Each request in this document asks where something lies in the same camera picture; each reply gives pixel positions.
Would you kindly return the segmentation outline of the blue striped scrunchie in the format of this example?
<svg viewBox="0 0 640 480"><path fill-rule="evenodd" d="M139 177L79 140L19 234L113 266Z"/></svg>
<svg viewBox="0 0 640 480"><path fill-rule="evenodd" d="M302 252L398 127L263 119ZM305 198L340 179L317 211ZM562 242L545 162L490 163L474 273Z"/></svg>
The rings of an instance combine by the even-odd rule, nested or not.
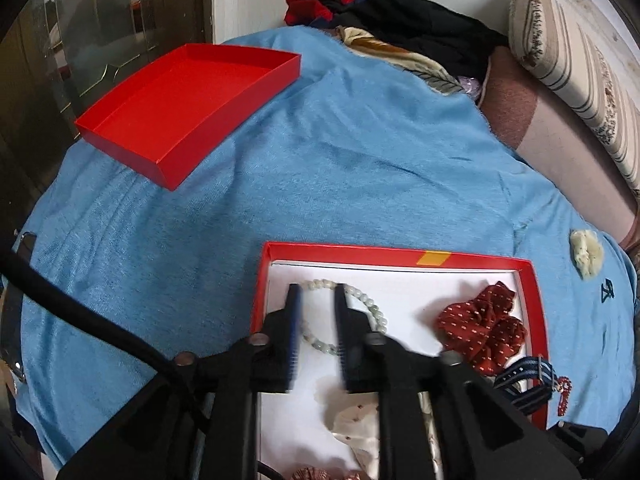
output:
<svg viewBox="0 0 640 480"><path fill-rule="evenodd" d="M556 375L552 365L541 356L526 356L499 373L492 385L514 408L528 416L551 400Z"/></svg>

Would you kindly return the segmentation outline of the red jewelry box white interior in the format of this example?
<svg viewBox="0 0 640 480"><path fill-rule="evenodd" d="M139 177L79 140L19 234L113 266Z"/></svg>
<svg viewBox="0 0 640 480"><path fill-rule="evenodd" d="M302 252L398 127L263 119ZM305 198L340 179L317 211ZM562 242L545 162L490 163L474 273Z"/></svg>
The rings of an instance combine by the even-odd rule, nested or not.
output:
<svg viewBox="0 0 640 480"><path fill-rule="evenodd" d="M268 242L262 248L252 329L258 332L269 312L279 310L288 286L303 271L356 276L390 305L398 333L369 335L376 357L378 430L382 479L433 479L435 471L419 406L427 392L435 410L435 428L448 479L540 479L552 456L546 436L548 408L524 415L452 353L410 321L412 304L426 304L464 278L510 274L515 307L527 330L525 347L548 356L544 311L533 265L523 259L437 250Z"/></svg>

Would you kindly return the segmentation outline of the cream floral scrunchie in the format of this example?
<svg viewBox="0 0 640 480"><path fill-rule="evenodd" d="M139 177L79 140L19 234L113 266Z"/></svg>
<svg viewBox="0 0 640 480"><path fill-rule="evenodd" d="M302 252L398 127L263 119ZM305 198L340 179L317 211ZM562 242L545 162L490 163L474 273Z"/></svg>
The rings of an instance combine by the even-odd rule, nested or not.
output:
<svg viewBox="0 0 640 480"><path fill-rule="evenodd" d="M439 452L431 399L427 392L419 393L419 403L430 444L435 477L442 479L444 478L442 458ZM354 404L340 411L334 418L331 434L338 442L342 442L350 448L356 462L370 479L378 478L378 466L380 466L378 402Z"/></svg>

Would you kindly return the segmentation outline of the red box lid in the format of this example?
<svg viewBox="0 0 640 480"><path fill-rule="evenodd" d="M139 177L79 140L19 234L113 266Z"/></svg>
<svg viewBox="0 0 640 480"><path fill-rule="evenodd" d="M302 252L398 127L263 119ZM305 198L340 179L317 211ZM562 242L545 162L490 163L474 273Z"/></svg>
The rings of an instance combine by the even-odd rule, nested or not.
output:
<svg viewBox="0 0 640 480"><path fill-rule="evenodd" d="M300 75L298 53L185 44L76 119L95 148L173 191L232 131Z"/></svg>

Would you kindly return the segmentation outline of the red patterned scrunchie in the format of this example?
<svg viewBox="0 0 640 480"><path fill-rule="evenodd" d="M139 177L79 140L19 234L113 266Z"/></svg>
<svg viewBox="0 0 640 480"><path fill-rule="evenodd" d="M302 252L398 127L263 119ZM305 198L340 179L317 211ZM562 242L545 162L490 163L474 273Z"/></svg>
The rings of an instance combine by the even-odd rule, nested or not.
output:
<svg viewBox="0 0 640 480"><path fill-rule="evenodd" d="M503 282L488 285L475 298L442 310L434 322L436 335L477 373L496 376L520 352L527 336L524 323L511 314L515 297Z"/></svg>

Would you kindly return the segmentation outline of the dark glass cabinet door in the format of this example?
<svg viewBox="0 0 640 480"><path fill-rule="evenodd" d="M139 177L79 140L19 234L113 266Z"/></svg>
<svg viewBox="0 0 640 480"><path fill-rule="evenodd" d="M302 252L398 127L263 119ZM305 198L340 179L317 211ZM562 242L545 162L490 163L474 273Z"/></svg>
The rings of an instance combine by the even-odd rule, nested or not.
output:
<svg viewBox="0 0 640 480"><path fill-rule="evenodd" d="M76 119L166 52L212 40L212 0L1 0L1 239L78 139Z"/></svg>

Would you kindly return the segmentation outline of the red striped scrunchie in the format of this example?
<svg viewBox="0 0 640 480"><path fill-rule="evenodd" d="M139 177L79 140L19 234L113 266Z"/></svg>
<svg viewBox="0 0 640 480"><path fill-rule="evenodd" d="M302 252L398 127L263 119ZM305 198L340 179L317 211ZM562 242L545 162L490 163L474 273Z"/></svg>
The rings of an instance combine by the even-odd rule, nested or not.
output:
<svg viewBox="0 0 640 480"><path fill-rule="evenodd" d="M328 471L319 467L300 467L291 474L291 480L368 480L360 471Z"/></svg>

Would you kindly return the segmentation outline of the cream fluffy scrunchie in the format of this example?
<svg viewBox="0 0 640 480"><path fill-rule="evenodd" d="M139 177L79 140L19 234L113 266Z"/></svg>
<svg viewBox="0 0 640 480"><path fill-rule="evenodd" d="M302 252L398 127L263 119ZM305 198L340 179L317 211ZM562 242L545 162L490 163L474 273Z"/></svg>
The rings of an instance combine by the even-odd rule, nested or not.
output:
<svg viewBox="0 0 640 480"><path fill-rule="evenodd" d="M604 263L604 248L596 232L570 232L570 252L574 266L583 280L591 280L600 273Z"/></svg>

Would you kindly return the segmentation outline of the blue bed blanket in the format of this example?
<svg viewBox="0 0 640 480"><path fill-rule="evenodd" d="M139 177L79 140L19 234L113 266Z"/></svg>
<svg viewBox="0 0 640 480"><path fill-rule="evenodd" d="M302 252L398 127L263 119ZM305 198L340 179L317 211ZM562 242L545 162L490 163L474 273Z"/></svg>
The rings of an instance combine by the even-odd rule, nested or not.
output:
<svg viewBox="0 0 640 480"><path fill-rule="evenodd" d="M616 240L600 235L602 271L583 280L570 232L586 219L465 96L306 27L243 44L298 53L299 80L175 191L75 143L25 222L32 266L165 356L208 356L248 332L268 242L526 259L573 385L566 419L613 430L636 384L636 274Z"/></svg>

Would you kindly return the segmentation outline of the striped beige pillow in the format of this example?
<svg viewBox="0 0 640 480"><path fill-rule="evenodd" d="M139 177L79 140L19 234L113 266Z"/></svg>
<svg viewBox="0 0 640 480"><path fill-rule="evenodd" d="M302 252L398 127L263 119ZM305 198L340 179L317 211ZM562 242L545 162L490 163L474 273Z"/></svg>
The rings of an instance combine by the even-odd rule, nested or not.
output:
<svg viewBox="0 0 640 480"><path fill-rule="evenodd" d="M510 0L509 44L588 127L639 194L639 110L604 54L555 0Z"/></svg>

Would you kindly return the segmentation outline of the black clothing pile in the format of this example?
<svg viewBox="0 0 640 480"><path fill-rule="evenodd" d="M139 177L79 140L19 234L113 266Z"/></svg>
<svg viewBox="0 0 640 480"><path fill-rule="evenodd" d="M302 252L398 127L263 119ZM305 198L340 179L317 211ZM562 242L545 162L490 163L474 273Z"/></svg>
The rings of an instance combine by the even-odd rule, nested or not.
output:
<svg viewBox="0 0 640 480"><path fill-rule="evenodd" d="M363 0L337 14L333 24L363 29L430 58L451 76L478 81L485 79L495 48L509 44L501 32L431 0Z"/></svg>

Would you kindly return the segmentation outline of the red garment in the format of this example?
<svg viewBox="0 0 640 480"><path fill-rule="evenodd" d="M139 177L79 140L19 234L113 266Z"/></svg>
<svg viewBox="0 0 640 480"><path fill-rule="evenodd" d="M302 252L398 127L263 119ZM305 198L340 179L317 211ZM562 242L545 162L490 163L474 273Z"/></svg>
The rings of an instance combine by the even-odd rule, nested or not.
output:
<svg viewBox="0 0 640 480"><path fill-rule="evenodd" d="M283 21L288 26L310 25L320 20L329 23L356 0L285 0L288 8Z"/></svg>

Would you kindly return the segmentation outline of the pink folded quilt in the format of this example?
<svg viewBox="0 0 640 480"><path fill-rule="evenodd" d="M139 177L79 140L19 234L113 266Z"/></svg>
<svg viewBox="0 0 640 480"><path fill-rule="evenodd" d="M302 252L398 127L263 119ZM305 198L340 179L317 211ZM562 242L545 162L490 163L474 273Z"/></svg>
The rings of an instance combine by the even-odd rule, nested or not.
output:
<svg viewBox="0 0 640 480"><path fill-rule="evenodd" d="M614 162L507 47L490 57L480 110L495 136L552 181L588 222L627 252L639 245L639 206Z"/></svg>

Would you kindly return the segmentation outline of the patterned silk scarf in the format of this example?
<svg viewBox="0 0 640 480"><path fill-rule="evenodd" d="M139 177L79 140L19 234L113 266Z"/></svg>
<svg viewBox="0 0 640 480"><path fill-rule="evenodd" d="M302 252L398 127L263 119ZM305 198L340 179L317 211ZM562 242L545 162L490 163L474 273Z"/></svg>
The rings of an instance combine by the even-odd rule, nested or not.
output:
<svg viewBox="0 0 640 480"><path fill-rule="evenodd" d="M356 55L384 61L413 74L444 96L465 93L465 88L457 78L451 76L444 66L423 54L386 44L361 28L337 26L335 32L342 44Z"/></svg>

